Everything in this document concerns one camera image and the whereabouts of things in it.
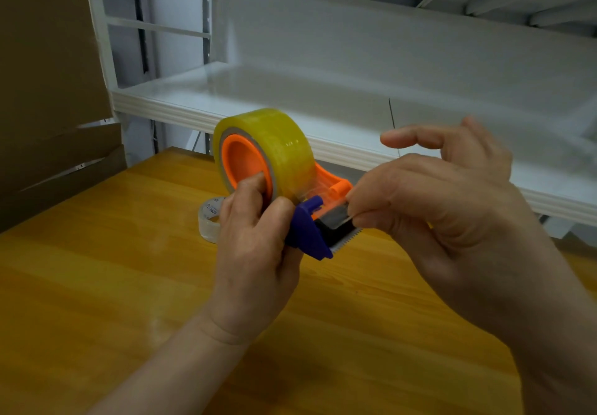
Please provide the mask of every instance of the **left hand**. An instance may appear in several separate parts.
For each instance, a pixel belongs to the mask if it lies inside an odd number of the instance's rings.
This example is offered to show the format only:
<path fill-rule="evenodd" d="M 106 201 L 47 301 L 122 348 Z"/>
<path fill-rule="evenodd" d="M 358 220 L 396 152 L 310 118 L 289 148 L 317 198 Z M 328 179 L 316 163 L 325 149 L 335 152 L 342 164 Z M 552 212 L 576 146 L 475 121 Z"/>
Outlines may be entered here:
<path fill-rule="evenodd" d="M 203 330 L 248 345 L 278 317 L 298 282 L 300 250 L 284 245 L 294 204 L 278 197 L 262 214 L 263 173 L 241 181 L 220 213 L 215 284 L 202 309 Z"/>

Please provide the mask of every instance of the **tape dispenser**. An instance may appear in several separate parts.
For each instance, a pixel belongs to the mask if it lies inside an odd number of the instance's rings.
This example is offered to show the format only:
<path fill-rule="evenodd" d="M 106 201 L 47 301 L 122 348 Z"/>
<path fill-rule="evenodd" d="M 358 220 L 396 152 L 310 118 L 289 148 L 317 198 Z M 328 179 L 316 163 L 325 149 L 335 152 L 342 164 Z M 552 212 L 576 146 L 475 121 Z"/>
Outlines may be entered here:
<path fill-rule="evenodd" d="M 347 213 L 352 184 L 324 170 L 299 126 L 285 113 L 261 109 L 224 118 L 213 134 L 213 154 L 232 193 L 259 172 L 266 205 L 285 196 L 296 206 L 286 244 L 317 260 L 332 258 L 360 229 Z"/>

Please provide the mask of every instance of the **tape roll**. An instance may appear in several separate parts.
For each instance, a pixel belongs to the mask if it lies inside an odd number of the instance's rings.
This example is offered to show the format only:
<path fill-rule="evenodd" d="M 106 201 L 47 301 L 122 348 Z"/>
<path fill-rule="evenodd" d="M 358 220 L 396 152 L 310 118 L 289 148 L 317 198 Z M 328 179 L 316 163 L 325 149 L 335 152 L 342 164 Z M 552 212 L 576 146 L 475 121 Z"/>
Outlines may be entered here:
<path fill-rule="evenodd" d="M 213 151 L 231 193 L 238 182 L 263 171 L 270 201 L 285 196 L 298 204 L 315 183 L 315 158 L 307 137 L 276 109 L 222 119 L 213 134 Z"/>
<path fill-rule="evenodd" d="M 225 199 L 225 196 L 212 198 L 199 208 L 199 233 L 212 244 L 217 244 L 220 237 L 220 223 L 214 222 L 214 219 L 220 215 L 222 202 Z"/>

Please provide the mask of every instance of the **hand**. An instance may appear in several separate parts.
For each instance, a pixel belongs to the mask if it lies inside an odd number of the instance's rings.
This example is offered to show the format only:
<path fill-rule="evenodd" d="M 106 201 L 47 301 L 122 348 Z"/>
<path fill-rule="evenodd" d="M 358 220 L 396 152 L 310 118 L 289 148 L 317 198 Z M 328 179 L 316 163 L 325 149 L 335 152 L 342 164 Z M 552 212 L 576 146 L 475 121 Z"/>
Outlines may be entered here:
<path fill-rule="evenodd" d="M 286 306 L 303 254 L 284 239 L 293 203 L 278 197 L 261 214 L 263 173 L 238 185 L 220 213 L 215 284 L 201 317 L 203 329 L 228 344 L 250 344 Z"/>
<path fill-rule="evenodd" d="M 531 347 L 539 333 L 593 310 L 509 183 L 511 153 L 480 124 L 409 126 L 382 142 L 441 149 L 443 159 L 411 154 L 375 168 L 349 193 L 349 214 L 355 226 L 389 233 L 453 310 L 507 344 Z"/>

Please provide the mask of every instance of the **wooden table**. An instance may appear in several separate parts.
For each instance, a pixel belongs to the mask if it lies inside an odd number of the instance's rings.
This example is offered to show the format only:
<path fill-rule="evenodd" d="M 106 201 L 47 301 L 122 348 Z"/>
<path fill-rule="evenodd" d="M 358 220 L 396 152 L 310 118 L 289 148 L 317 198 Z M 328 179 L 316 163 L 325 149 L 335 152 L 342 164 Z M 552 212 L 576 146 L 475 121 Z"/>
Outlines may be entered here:
<path fill-rule="evenodd" d="M 170 149 L 0 235 L 0 412 L 81 413 L 208 297 L 213 161 Z M 595 263 L 572 258 L 597 288 Z M 508 350 L 364 232 L 300 285 L 209 413 L 516 414 Z"/>

